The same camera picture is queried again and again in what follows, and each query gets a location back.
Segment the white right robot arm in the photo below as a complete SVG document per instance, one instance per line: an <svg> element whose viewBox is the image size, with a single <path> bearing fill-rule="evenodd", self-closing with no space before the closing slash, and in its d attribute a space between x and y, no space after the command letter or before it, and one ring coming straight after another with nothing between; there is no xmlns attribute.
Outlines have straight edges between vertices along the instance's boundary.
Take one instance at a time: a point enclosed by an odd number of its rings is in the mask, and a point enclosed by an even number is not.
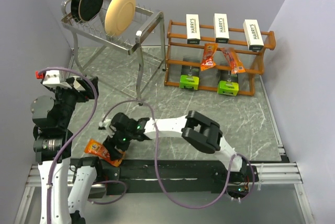
<svg viewBox="0 0 335 224"><path fill-rule="evenodd" d="M122 158L130 141L153 140L158 133L160 137L182 138L197 151L214 154L229 169L229 175L234 181L243 180L248 173L246 161L225 140L219 123L194 110L185 116L168 119L135 120L124 113L117 113L112 119L104 118L98 128L108 132L103 146L111 161Z"/></svg>

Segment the orange razor blister pack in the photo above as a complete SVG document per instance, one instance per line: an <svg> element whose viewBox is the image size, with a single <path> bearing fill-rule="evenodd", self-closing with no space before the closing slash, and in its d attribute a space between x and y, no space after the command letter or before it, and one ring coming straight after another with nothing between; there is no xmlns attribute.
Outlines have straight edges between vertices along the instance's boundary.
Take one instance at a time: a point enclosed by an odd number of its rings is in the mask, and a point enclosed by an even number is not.
<svg viewBox="0 0 335 224"><path fill-rule="evenodd" d="M225 59L227 60L228 65L231 68L232 74L245 73L244 65L239 59L234 48L220 48L220 51L223 53Z"/></svg>

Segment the black green razor box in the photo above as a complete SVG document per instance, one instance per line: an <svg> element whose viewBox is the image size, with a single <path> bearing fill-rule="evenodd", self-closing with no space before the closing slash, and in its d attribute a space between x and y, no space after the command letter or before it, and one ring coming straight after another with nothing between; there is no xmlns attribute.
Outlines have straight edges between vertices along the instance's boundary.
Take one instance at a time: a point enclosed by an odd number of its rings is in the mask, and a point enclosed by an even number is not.
<svg viewBox="0 0 335 224"><path fill-rule="evenodd" d="M238 74L220 70L217 93L220 95L236 96L239 91Z"/></svg>
<svg viewBox="0 0 335 224"><path fill-rule="evenodd" d="M181 68L179 88L197 91L200 67L183 65Z"/></svg>

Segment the orange wooden shelf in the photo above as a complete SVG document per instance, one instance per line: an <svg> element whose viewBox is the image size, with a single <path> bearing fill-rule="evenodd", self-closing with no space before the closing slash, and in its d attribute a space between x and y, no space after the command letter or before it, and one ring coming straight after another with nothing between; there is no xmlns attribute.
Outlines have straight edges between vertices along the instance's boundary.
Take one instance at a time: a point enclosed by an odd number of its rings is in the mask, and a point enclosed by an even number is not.
<svg viewBox="0 0 335 224"><path fill-rule="evenodd" d="M170 66L171 65L181 65L181 66L191 66L199 68L201 66L201 61L203 57L203 51L205 46L199 44L187 44L181 42L173 42L173 39L186 39L185 34L181 33L173 33L172 28L173 26L182 26L185 27L186 23L177 22L177 21L169 21L168 31L167 31L167 38L168 38L168 46L165 55L165 63L166 63L166 71L165 71L165 78L164 78L164 85L165 86L174 86L179 87L180 82L172 82L170 81ZM248 76L249 81L249 90L239 90L237 92L238 95L243 96L254 96L255 94L255 78L257 75L261 76L264 74L264 54L266 50L273 51L276 47L276 39L274 31L263 31L261 35L265 37L264 47L259 51L252 51L252 50L241 50L236 49L235 46L242 46L246 47L247 42L242 40L228 40L227 47L218 47L215 54L214 54L214 62L216 65L213 67L216 70L220 71L229 71L232 72L232 68L230 64L227 62L226 55L227 53L232 57L239 57L242 55L247 55L248 59L251 60L251 64L247 65L246 61L243 61L244 72L243 74ZM180 47L182 50L188 49L196 49L200 52L200 56L196 57L192 54L186 60L182 59L174 59L172 58L172 50L176 47Z"/></svg>

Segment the white Harry's box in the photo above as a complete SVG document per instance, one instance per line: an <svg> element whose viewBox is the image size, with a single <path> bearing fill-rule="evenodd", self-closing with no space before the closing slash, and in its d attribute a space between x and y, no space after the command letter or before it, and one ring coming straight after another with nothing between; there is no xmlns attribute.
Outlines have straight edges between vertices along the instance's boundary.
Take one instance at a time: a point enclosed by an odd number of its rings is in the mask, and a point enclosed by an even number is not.
<svg viewBox="0 0 335 224"><path fill-rule="evenodd" d="M256 19L245 19L243 22L243 30L248 45L251 51L260 51L264 47L261 31Z"/></svg>
<svg viewBox="0 0 335 224"><path fill-rule="evenodd" d="M199 16L197 14L186 15L186 32L188 44L198 45L200 43Z"/></svg>
<svg viewBox="0 0 335 224"><path fill-rule="evenodd" d="M214 13L214 35L216 43L228 43L230 37L227 14Z"/></svg>

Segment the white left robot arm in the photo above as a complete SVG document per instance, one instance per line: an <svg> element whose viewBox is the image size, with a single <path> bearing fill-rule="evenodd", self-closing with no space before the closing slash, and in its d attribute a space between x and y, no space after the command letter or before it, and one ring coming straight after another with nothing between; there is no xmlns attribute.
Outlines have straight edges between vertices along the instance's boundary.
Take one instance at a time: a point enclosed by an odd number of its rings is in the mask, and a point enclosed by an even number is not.
<svg viewBox="0 0 335 224"><path fill-rule="evenodd" d="M30 106L33 150L42 185L40 223L85 223L84 208L91 186L103 179L104 170L97 158L79 159L79 177L68 190L71 146L76 136L68 126L76 104L97 101L98 77L73 76L62 82L59 77L47 75L41 83L54 96L40 96Z"/></svg>

